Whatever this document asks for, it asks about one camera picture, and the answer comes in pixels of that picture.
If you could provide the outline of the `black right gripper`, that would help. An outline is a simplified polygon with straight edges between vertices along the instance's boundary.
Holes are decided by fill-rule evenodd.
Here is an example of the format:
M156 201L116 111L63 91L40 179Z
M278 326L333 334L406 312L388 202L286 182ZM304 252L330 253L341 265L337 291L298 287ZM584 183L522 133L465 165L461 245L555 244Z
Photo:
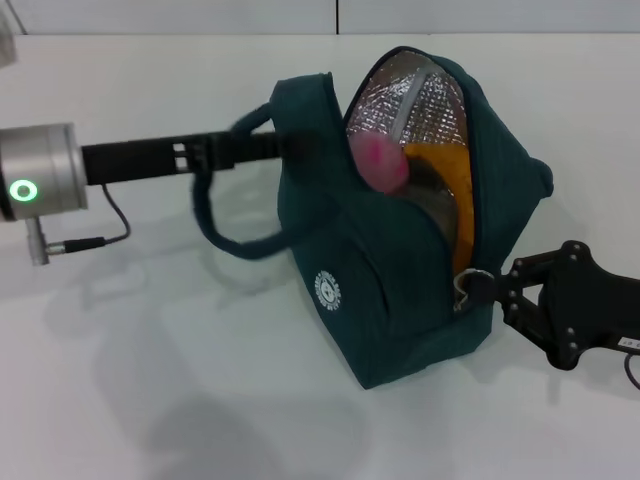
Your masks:
M523 296L534 286L541 287L537 303ZM594 348L639 353L639 281L604 270L584 243L516 259L494 281L493 300L503 322L557 369L574 369Z

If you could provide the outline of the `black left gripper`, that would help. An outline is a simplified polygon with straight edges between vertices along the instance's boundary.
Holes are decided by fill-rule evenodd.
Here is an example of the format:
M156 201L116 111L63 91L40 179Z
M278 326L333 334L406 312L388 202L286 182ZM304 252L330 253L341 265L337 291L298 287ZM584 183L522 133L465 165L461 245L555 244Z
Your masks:
M216 132L85 145L81 154L88 185L189 173L231 170L236 164L271 159L301 160L321 146L311 130L293 133Z

